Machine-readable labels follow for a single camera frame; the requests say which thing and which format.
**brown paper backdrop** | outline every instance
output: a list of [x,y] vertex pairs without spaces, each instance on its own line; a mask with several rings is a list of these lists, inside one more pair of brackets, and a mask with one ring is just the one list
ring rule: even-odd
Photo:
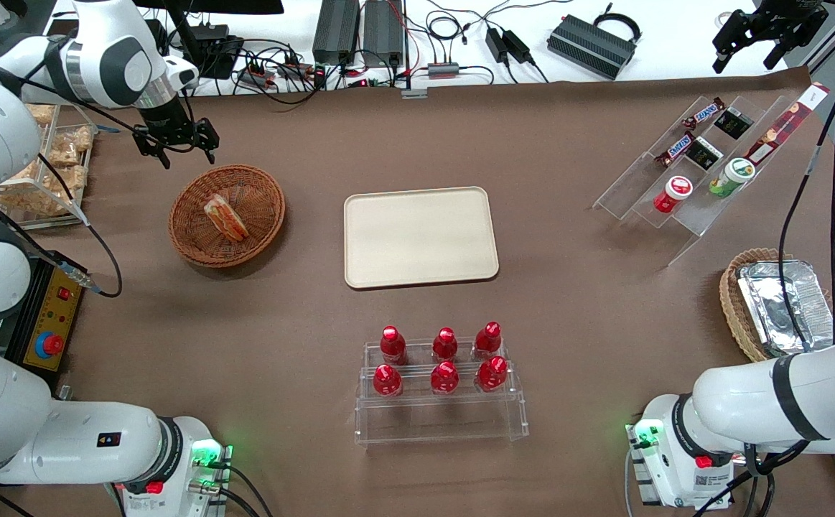
[[[623,424],[706,368],[743,363],[717,284],[746,248],[775,246],[820,131],[807,121],[752,187],[679,262],[650,226],[618,226],[592,202],[698,95],[762,105],[808,75],[664,83],[553,84],[319,94],[279,113],[266,98],[204,98],[217,164],[269,171],[286,193],[276,242],[246,267],[203,271],[167,236],[177,193],[210,168],[139,157],[127,134],[98,140],[86,213],[116,252],[124,294],[89,295],[72,342],[77,399],[197,416],[277,517],[624,514]],[[124,114],[137,121],[134,113]],[[788,251],[828,284],[831,147],[799,207]],[[342,275],[342,204],[362,192],[477,185],[490,196],[500,257],[492,281],[356,292]],[[111,287],[82,228],[40,233]],[[519,442],[354,444],[362,344],[503,324],[526,390]],[[239,484],[235,489],[250,495]],[[7,488],[37,517],[111,517],[100,487]],[[638,500],[636,488],[631,490]],[[745,491],[729,513],[742,512]],[[230,513],[238,515],[230,505]],[[691,515],[644,508],[637,515]],[[0,515],[12,514],[0,506]],[[835,465],[804,456],[778,471],[776,516],[835,516]]]

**black power adapter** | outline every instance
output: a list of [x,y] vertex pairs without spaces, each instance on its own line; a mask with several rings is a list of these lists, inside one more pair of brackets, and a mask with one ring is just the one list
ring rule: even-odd
[[485,38],[487,42],[487,48],[490,49],[490,54],[493,55],[493,59],[496,62],[506,62],[509,59],[506,44],[503,43],[503,38],[500,38],[500,33],[497,32],[497,29],[487,29],[487,37]]
[[523,63],[532,61],[532,54],[529,52],[528,46],[512,30],[505,30],[503,32],[503,46],[506,47],[506,50],[509,51],[516,62]]

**red bottle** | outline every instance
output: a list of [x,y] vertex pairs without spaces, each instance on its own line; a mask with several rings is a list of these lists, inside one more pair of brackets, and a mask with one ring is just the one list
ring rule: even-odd
[[496,355],[484,361],[477,368],[475,386],[483,392],[490,392],[497,389],[502,383],[505,383],[506,376],[506,359]]
[[439,330],[436,340],[433,340],[433,358],[437,363],[444,360],[452,360],[459,350],[459,343],[456,341],[456,333],[451,328],[443,327]]
[[486,360],[497,354],[500,349],[500,343],[503,339],[500,337],[500,324],[492,321],[475,337],[475,344],[472,347],[473,360]]
[[449,395],[449,393],[456,391],[458,385],[459,372],[457,372],[456,366],[448,360],[437,364],[433,373],[430,373],[430,387],[433,389],[433,393],[437,395]]
[[380,364],[375,368],[375,375],[372,377],[372,387],[381,396],[398,396],[404,391],[401,374],[394,367],[388,366],[388,364]]
[[404,366],[408,363],[408,353],[404,347],[404,336],[391,325],[382,330],[382,340],[378,343],[382,350],[382,358],[388,364]]

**round basket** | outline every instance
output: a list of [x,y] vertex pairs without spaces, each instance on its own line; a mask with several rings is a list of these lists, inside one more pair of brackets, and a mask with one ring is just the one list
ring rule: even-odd
[[[785,259],[790,259],[791,255],[785,254]],[[727,325],[730,333],[736,343],[740,345],[742,353],[751,359],[753,363],[759,360],[772,359],[765,349],[762,348],[758,336],[755,334],[755,325],[752,323],[752,317],[749,315],[749,309],[746,308],[745,302],[742,301],[742,293],[740,286],[736,282],[736,269],[758,261],[777,261],[778,250],[771,248],[753,248],[743,251],[736,255],[733,261],[730,261],[726,271],[723,271],[720,277],[720,307],[723,307],[723,315],[727,318]],[[831,305],[831,297],[829,292],[822,290],[825,300]]]
[[[203,212],[213,194],[233,207],[249,236],[242,242],[226,238]],[[286,213],[283,190],[256,167],[231,164],[207,171],[191,181],[168,215],[168,236],[185,260],[207,268],[228,268],[249,261],[276,237]]]

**aluminum foil tray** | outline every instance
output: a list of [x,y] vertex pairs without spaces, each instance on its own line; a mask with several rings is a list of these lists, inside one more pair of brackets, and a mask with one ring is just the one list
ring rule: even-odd
[[759,341],[769,355],[807,353],[833,345],[831,311],[810,264],[784,261],[785,285],[802,339],[784,304],[778,262],[753,262],[738,268],[736,277]]

